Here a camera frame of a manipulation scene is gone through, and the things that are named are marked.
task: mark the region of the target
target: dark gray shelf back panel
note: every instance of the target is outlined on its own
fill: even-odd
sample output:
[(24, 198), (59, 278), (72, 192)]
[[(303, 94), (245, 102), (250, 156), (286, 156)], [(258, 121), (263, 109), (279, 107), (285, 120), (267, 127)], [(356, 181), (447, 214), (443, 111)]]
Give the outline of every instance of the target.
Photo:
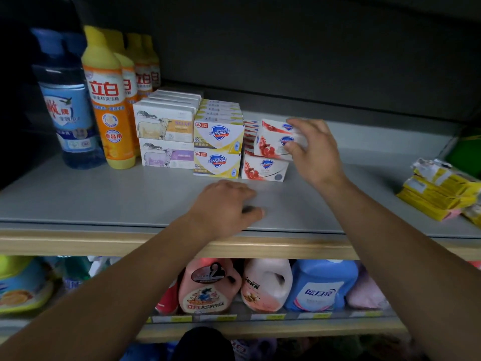
[(481, 96), (478, 24), (348, 0), (74, 2), (151, 33), (169, 80), (459, 121)]

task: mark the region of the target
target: gray shelf surface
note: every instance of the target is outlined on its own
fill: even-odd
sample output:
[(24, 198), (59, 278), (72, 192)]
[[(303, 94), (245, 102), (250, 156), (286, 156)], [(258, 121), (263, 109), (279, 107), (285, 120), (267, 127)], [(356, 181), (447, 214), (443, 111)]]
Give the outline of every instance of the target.
[[(395, 197), (411, 175), (412, 155), (341, 150), (347, 176), (389, 210), (439, 238), (481, 238), (465, 218), (439, 223)], [(34, 168), (0, 193), (0, 222), (162, 228), (184, 214), (215, 178), (191, 170), (143, 167), (114, 170), (108, 165), (80, 171), (59, 155)], [(257, 190), (250, 205), (267, 214), (252, 231), (343, 233), (324, 200), (290, 164), (285, 181), (245, 181)]]

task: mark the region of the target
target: white and red soap box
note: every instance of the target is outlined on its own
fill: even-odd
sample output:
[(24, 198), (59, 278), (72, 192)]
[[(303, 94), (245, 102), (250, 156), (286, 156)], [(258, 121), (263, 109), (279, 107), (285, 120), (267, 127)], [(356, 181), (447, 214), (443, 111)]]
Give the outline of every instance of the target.
[(287, 142), (307, 147), (305, 136), (292, 125), (263, 119), (254, 142), (254, 153), (256, 156), (292, 161), (292, 156), (284, 148)]
[(248, 145), (244, 146), (244, 157), (240, 165), (240, 177), (258, 181), (284, 181), (289, 162), (267, 157), (258, 157)]

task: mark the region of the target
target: white detergent bottle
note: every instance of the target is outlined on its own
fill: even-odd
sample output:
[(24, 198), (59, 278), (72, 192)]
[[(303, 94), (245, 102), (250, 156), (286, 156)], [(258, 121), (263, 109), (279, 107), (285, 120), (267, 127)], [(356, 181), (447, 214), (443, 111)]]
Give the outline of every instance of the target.
[(255, 311), (278, 311), (292, 287), (292, 271), (286, 258), (246, 260), (240, 289), (245, 305)]

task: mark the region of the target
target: laundry detergent jug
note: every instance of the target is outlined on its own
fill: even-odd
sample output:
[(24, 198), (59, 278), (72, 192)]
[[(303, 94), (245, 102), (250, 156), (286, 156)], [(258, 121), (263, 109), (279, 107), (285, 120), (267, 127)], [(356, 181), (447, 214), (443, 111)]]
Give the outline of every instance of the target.
[(292, 287), (292, 271), (286, 258), (246, 260), (240, 290), (245, 305), (255, 311), (278, 311)]
[(300, 259), (292, 267), (293, 285), (285, 307), (293, 311), (342, 309), (358, 275), (355, 261)]
[(195, 258), (186, 267), (179, 304), (186, 313), (227, 310), (241, 288), (242, 278), (230, 258)]

